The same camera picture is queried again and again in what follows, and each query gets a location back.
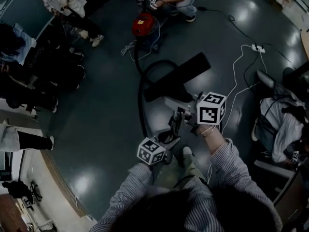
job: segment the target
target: bracelet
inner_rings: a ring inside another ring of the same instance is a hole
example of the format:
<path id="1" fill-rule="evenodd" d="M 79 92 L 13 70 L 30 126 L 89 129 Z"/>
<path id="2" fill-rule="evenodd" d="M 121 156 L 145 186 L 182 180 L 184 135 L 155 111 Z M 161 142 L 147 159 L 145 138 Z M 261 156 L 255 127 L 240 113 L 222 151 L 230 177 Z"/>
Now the bracelet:
<path id="1" fill-rule="evenodd" d="M 207 138 L 214 131 L 214 129 L 216 129 L 216 126 L 213 126 L 212 130 L 206 136 L 203 135 L 203 137 Z"/>
<path id="2" fill-rule="evenodd" d="M 206 131 L 202 132 L 201 134 L 204 136 L 204 133 L 208 132 L 213 126 L 210 126 Z"/>

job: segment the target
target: white cable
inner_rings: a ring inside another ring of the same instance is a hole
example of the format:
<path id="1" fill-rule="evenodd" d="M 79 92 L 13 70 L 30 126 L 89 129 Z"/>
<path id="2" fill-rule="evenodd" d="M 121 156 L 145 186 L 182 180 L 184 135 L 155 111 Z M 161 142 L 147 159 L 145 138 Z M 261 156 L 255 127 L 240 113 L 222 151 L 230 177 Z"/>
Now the white cable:
<path id="1" fill-rule="evenodd" d="M 256 83 L 256 84 L 253 84 L 253 85 L 251 85 L 250 87 L 245 88 L 244 90 L 242 90 L 242 91 L 238 92 L 238 93 L 235 95 L 234 100 L 233 100 L 233 103 L 232 103 L 232 107 L 231 107 L 230 114 L 228 115 L 228 118 L 227 118 L 226 124 L 224 125 L 224 127 L 223 127 L 223 129 L 222 129 L 222 134 L 223 134 L 223 131 L 224 131 L 224 129 L 226 128 L 226 126 L 227 126 L 227 124 L 228 124 L 228 120 L 230 119 L 230 116 L 231 116 L 231 114 L 232 114 L 232 111 L 233 111 L 233 106 L 234 106 L 234 102 L 235 102 L 235 99 L 236 99 L 237 95 L 239 95 L 240 93 L 242 93 L 242 92 L 244 92 L 244 91 L 246 91 L 246 90 L 248 90 L 248 89 L 252 88 L 253 86 L 255 86 L 255 85 L 259 84 L 259 83 L 261 83 L 261 82 L 258 82 L 258 83 Z"/>
<path id="2" fill-rule="evenodd" d="M 76 204 L 76 208 L 80 211 L 80 209 L 78 208 L 78 205 L 77 205 L 77 197 L 75 195 L 75 204 Z"/>
<path id="3" fill-rule="evenodd" d="M 161 32 L 160 32 L 160 23 L 158 22 L 158 20 L 157 20 L 155 17 L 154 17 L 154 19 L 155 19 L 155 20 L 157 21 L 157 23 L 158 23 L 159 36 L 158 36 L 158 38 L 152 43 L 152 45 L 150 46 L 150 52 L 147 53 L 146 55 L 144 55 L 143 57 L 139 58 L 139 60 L 141 60 L 142 58 L 144 58 L 144 57 L 148 56 L 149 54 L 151 54 L 151 51 L 152 51 L 152 49 L 153 49 L 153 45 L 160 39 L 160 33 L 161 33 Z M 130 57 L 131 57 L 132 61 L 134 61 L 134 62 L 135 62 L 135 60 L 133 59 L 133 57 L 132 57 L 132 55 L 131 55 L 130 49 L 134 47 L 135 43 L 136 43 L 136 40 L 135 40 L 135 41 L 132 41 L 129 45 L 126 45 L 125 48 L 121 50 L 121 55 L 122 55 L 122 56 L 124 56 L 127 52 L 129 52 Z"/>
<path id="4" fill-rule="evenodd" d="M 124 49 L 121 50 L 121 56 L 124 56 L 130 49 L 134 47 L 136 40 L 132 41 L 130 44 L 126 45 Z"/>
<path id="5" fill-rule="evenodd" d="M 264 63 L 264 61 L 263 61 L 263 57 L 262 57 L 262 53 L 261 53 L 261 52 L 260 52 L 260 55 L 261 55 L 261 60 L 262 60 L 262 62 L 263 62 L 263 64 L 264 64 L 265 71 L 266 71 L 266 74 L 267 74 L 267 68 L 266 68 L 266 65 L 265 65 L 265 63 Z"/>
<path id="6" fill-rule="evenodd" d="M 236 81 L 236 75 L 235 75 L 235 64 L 238 62 L 238 60 L 240 60 L 243 57 L 243 51 L 242 51 L 242 47 L 246 46 L 246 47 L 250 47 L 252 48 L 252 46 L 249 46 L 247 44 L 243 44 L 240 49 L 241 49 L 241 56 L 233 63 L 233 72 L 234 72 L 234 81 L 235 81 L 235 86 L 232 88 L 232 90 L 229 92 L 228 96 L 226 98 L 228 98 L 230 96 L 230 94 L 233 92 L 233 90 L 237 87 L 237 81 Z"/>
<path id="7" fill-rule="evenodd" d="M 209 185 L 209 182 L 211 180 L 211 175 L 212 175 L 212 163 L 209 165 L 208 171 L 207 171 L 207 185 Z"/>

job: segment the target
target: dark tiled floor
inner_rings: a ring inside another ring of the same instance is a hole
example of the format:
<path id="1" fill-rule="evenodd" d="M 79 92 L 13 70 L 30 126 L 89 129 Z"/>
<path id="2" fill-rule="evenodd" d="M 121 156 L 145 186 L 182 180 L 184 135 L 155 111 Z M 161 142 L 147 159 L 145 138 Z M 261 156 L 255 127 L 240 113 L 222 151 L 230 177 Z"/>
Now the dark tiled floor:
<path id="1" fill-rule="evenodd" d="M 235 23 L 258 43 L 275 44 L 295 66 L 305 62 L 300 34 L 291 21 L 266 0 L 197 0 L 197 6 L 222 10 L 235 17 Z M 40 116 L 49 125 L 49 133 L 56 138 L 53 157 L 61 174 L 82 205 L 99 219 L 109 206 L 110 197 L 127 176 L 127 169 L 138 160 L 136 151 L 143 136 L 140 128 L 137 92 L 140 76 L 129 55 L 120 50 L 134 38 L 131 26 L 137 15 L 135 0 L 111 0 L 92 17 L 104 30 L 106 38 L 97 49 L 83 46 L 86 79 L 74 93 L 60 97 L 56 115 Z M 141 61 L 142 66 L 159 59 L 170 59 L 182 64 L 203 52 L 211 69 L 186 87 L 189 92 L 213 91 L 227 95 L 234 86 L 233 62 L 241 55 L 242 44 L 252 42 L 237 31 L 222 14 L 198 12 L 192 24 L 179 17 L 165 29 L 168 37 L 159 54 L 151 54 Z M 235 65 L 238 87 L 228 99 L 230 111 L 235 94 L 246 84 L 243 72 L 256 53 L 244 49 L 244 57 Z M 268 73 L 281 81 L 282 70 L 290 66 L 271 47 L 266 48 L 264 62 Z M 263 69 L 261 59 L 247 73 L 250 84 L 255 82 L 255 71 Z M 158 69 L 151 78 L 166 73 Z M 150 128 L 155 131 L 167 127 L 172 111 L 160 100 L 145 105 Z M 250 138 L 256 105 L 250 91 L 240 94 L 225 129 L 225 136 L 233 139 L 244 161 L 252 159 Z M 183 129 L 179 146 L 187 144 L 198 156 L 198 163 L 207 173 L 209 155 L 199 138 Z"/>

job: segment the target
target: striped shirt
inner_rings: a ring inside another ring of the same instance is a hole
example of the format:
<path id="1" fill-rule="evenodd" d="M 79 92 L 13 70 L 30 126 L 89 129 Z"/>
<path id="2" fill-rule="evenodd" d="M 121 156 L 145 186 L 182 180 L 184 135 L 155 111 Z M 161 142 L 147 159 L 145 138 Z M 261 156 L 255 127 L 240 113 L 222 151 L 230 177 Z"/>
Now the striped shirt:
<path id="1" fill-rule="evenodd" d="M 248 168 L 240 159 L 238 150 L 231 140 L 222 145 L 212 156 L 213 170 L 216 171 L 220 185 L 234 186 L 244 191 L 272 212 L 278 231 L 282 229 L 282 222 L 271 200 L 263 193 L 257 184 L 251 180 Z M 120 189 L 111 199 L 111 206 L 102 219 L 91 229 L 91 232 L 108 232 L 118 215 L 130 207 L 133 202 L 146 195 L 147 183 L 151 178 L 148 166 L 139 163 L 129 170 L 130 174 Z M 183 189 L 192 189 L 191 197 L 195 200 L 185 227 L 191 232 L 220 232 L 224 231 L 216 218 L 216 204 L 211 191 L 197 176 L 193 177 Z"/>

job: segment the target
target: shoe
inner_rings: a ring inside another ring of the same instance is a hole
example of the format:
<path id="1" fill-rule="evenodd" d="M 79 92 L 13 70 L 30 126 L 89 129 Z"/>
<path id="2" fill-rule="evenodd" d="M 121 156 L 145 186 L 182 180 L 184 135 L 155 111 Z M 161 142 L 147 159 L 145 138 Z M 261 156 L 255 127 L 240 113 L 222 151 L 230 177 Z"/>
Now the shoe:
<path id="1" fill-rule="evenodd" d="M 53 108 L 53 110 L 52 110 L 52 112 L 53 112 L 54 114 L 57 112 L 58 104 L 59 104 L 58 98 L 55 98 L 55 99 L 56 99 L 56 101 L 55 101 L 55 106 L 54 106 L 54 108 Z"/>
<path id="2" fill-rule="evenodd" d="M 177 16 L 179 14 L 179 12 L 174 12 L 174 13 L 170 13 L 169 15 L 174 17 L 174 16 Z"/>
<path id="3" fill-rule="evenodd" d="M 256 118 L 255 122 L 254 122 L 254 126 L 253 126 L 253 129 L 252 129 L 252 132 L 251 132 L 251 138 L 254 142 L 258 141 L 257 137 L 255 136 L 255 132 L 256 132 L 256 125 L 257 125 L 257 122 L 259 121 L 259 118 Z"/>
<path id="4" fill-rule="evenodd" d="M 83 71 L 84 71 L 84 76 L 83 76 L 83 79 L 86 77 L 86 71 L 85 71 L 85 68 L 82 66 L 82 65 L 77 65 L 77 66 L 79 66 L 79 67 L 81 67 L 82 69 L 83 69 Z"/>
<path id="5" fill-rule="evenodd" d="M 87 39 L 87 38 L 88 38 L 88 31 L 86 31 L 86 30 L 80 31 L 80 32 L 79 32 L 79 35 L 80 35 L 82 38 Z"/>
<path id="6" fill-rule="evenodd" d="M 58 108 L 57 108 L 57 107 L 55 107 L 55 108 L 53 109 L 53 111 L 52 111 L 52 112 L 55 114 L 55 113 L 57 112 L 57 109 L 58 109 Z"/>
<path id="7" fill-rule="evenodd" d="M 186 18 L 185 18 L 185 20 L 187 21 L 187 22 L 193 22 L 193 21 L 195 21 L 195 18 L 196 18 L 197 16 L 196 15 L 194 15 L 194 16 L 187 16 Z"/>
<path id="8" fill-rule="evenodd" d="M 74 52 L 73 54 L 76 56 L 78 62 L 81 62 L 84 59 L 84 55 L 82 52 Z"/>
<path id="9" fill-rule="evenodd" d="M 192 150 L 188 146 L 183 148 L 183 156 L 185 157 L 187 155 L 192 155 Z"/>
<path id="10" fill-rule="evenodd" d="M 97 47 L 103 39 L 103 35 L 99 35 L 98 37 L 96 37 L 92 43 L 92 47 Z"/>
<path id="11" fill-rule="evenodd" d="M 50 141 L 52 141 L 53 146 L 52 146 L 51 150 L 53 150 L 54 149 L 54 144 L 55 144 L 55 138 L 54 138 L 54 136 L 50 136 L 49 139 L 50 139 Z"/>

